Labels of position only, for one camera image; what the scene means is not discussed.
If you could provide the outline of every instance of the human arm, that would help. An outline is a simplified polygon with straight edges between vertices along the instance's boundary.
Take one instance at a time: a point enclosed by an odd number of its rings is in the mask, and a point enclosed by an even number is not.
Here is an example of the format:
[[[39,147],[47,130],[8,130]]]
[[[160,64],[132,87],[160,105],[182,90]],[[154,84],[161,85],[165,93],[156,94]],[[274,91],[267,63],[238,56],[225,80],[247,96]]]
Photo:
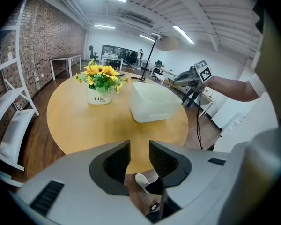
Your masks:
[[[202,88],[209,87],[217,92],[237,101],[249,102],[259,98],[249,81],[231,80],[212,76]]]

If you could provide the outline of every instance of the cable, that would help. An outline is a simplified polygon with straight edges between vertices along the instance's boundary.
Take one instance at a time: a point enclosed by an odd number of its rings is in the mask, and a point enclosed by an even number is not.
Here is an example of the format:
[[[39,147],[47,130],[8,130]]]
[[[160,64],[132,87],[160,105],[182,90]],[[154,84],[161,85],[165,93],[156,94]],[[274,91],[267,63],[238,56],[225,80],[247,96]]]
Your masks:
[[[200,134],[200,118],[199,118],[199,112],[200,112],[200,107],[201,107],[201,94],[199,94],[199,104],[198,104],[198,110],[197,110],[197,137],[198,137],[198,140],[199,140],[199,143],[200,143],[200,147],[201,147],[201,150],[203,150],[202,148],[202,138],[201,138],[201,134]]]

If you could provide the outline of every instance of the office chair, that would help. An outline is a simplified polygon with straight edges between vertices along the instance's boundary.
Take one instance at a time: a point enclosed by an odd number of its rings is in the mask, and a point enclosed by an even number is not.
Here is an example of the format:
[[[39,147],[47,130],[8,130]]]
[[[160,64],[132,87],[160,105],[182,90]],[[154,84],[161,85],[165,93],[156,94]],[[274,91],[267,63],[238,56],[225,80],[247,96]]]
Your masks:
[[[155,65],[157,66],[157,67],[161,67],[162,66],[162,63],[161,63],[161,61],[160,60],[158,60],[157,62],[155,62]],[[158,68],[154,68],[154,70],[153,70],[153,73],[157,73],[157,74],[159,74],[159,75],[163,75],[163,72],[161,71],[161,70],[159,70]]]
[[[94,59],[96,62],[96,59],[98,58],[98,56],[96,56],[96,52],[94,53],[94,47],[93,46],[89,46],[89,50],[90,50],[90,59]]]

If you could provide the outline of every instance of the green leaves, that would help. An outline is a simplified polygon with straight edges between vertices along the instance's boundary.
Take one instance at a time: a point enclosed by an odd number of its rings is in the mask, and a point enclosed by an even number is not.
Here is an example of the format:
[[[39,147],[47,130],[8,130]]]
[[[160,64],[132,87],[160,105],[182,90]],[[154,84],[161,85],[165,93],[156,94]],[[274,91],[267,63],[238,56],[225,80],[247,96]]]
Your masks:
[[[82,76],[79,76],[79,79],[81,79],[85,83],[88,83],[88,76],[89,75],[83,74]],[[104,76],[102,74],[91,75],[90,77],[93,79],[95,85],[89,85],[89,88],[96,89],[99,92],[114,91],[116,86],[118,86],[123,81],[123,79],[120,77],[118,77],[117,80],[113,80],[112,78]]]

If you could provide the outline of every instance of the brick wall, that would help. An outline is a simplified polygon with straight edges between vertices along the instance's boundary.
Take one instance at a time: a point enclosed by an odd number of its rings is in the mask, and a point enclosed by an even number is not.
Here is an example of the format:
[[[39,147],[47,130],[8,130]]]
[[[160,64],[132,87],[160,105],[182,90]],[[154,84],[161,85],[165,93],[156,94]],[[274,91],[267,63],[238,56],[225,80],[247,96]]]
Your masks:
[[[20,6],[6,21],[6,26],[17,25]],[[83,53],[85,29],[43,0],[28,0],[21,20],[20,29],[20,60],[23,76],[30,96],[36,94],[52,79],[49,58],[67,53]],[[15,57],[15,31],[10,32],[0,42],[2,62],[8,60],[9,50]],[[64,61],[55,61],[55,75],[65,70]],[[6,79],[14,86],[21,87],[17,65],[4,69]],[[6,88],[0,73],[0,97]],[[16,104],[24,107],[27,101],[18,97]],[[0,142],[10,119],[15,113],[15,107],[10,106],[0,121]]]

